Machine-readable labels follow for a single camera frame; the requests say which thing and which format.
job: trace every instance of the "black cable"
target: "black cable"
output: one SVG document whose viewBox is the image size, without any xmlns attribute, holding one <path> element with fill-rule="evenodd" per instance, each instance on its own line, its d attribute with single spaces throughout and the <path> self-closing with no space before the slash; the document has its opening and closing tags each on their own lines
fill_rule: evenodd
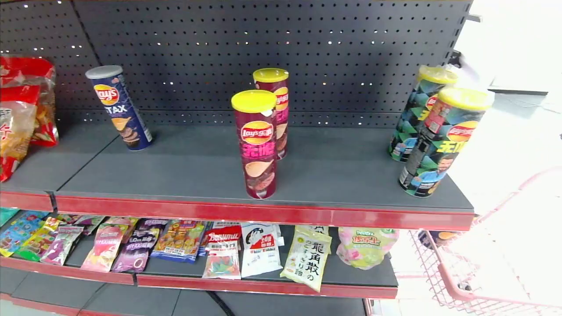
<svg viewBox="0 0 562 316">
<path fill-rule="evenodd" d="M 218 306 L 222 308 L 226 316 L 236 316 L 234 315 L 232 310 L 228 307 L 228 305 L 215 292 L 213 291 L 205 291 L 205 292 L 207 292 L 207 294 L 211 296 L 213 301 L 215 301 L 218 304 Z"/>
</svg>

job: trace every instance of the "silver lid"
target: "silver lid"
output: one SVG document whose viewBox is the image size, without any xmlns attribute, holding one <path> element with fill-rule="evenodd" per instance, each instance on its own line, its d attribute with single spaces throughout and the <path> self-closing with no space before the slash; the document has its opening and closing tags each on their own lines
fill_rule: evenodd
<svg viewBox="0 0 562 316">
<path fill-rule="evenodd" d="M 123 68 L 117 65 L 107 65 L 92 68 L 86 71 L 86 77 L 88 79 L 103 79 L 110 78 L 119 75 L 123 72 Z"/>
</svg>

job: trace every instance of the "potato chip can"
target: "potato chip can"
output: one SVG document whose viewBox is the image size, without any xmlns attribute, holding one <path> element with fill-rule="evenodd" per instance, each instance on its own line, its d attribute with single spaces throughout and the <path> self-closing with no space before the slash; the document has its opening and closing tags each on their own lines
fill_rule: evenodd
<svg viewBox="0 0 562 316">
<path fill-rule="evenodd" d="M 402 189 L 417 197 L 435 191 L 493 102 L 488 93 L 471 89 L 447 87 L 437 95 L 398 178 Z"/>
<path fill-rule="evenodd" d="M 94 90 L 111 117 L 127 148 L 143 150 L 152 142 L 152 135 L 129 97 L 123 68 L 117 65 L 101 66 L 86 71 Z"/>
<path fill-rule="evenodd" d="M 246 192 L 265 199 L 275 192 L 277 97 L 265 90 L 248 90 L 232 97 Z"/>
<path fill-rule="evenodd" d="M 408 161 L 418 139 L 418 131 L 437 100 L 437 93 L 447 84 L 454 84 L 457 75 L 440 67 L 421 66 L 418 82 L 398 119 L 388 147 L 392 159 Z"/>
<path fill-rule="evenodd" d="M 275 146 L 277 159 L 282 159 L 287 154 L 287 123 L 289 122 L 289 72 L 279 68 L 263 68 L 253 72 L 253 81 L 256 89 L 267 90 L 275 93 L 277 103 L 277 131 Z"/>
</svg>

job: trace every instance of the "maroon chip can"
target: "maroon chip can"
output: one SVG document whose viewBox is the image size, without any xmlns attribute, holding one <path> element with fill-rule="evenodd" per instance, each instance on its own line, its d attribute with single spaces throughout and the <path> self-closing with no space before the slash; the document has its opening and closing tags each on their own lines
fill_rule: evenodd
<svg viewBox="0 0 562 316">
<path fill-rule="evenodd" d="M 275 93 L 277 96 L 277 159 L 287 154 L 287 123 L 289 122 L 289 72 L 279 68 L 263 68 L 253 72 L 256 88 Z"/>
<path fill-rule="evenodd" d="M 246 192 L 265 199 L 275 192 L 277 116 L 275 94 L 248 90 L 232 97 Z"/>
</svg>

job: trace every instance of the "navy blue chip can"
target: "navy blue chip can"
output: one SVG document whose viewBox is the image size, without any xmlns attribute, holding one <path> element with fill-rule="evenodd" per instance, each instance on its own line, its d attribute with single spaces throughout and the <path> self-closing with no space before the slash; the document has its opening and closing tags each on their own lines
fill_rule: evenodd
<svg viewBox="0 0 562 316">
<path fill-rule="evenodd" d="M 123 68 L 116 65 L 96 67 L 86 71 L 86 77 L 92 81 L 99 100 L 127 148 L 138 151 L 148 147 L 152 135 L 129 97 Z"/>
</svg>

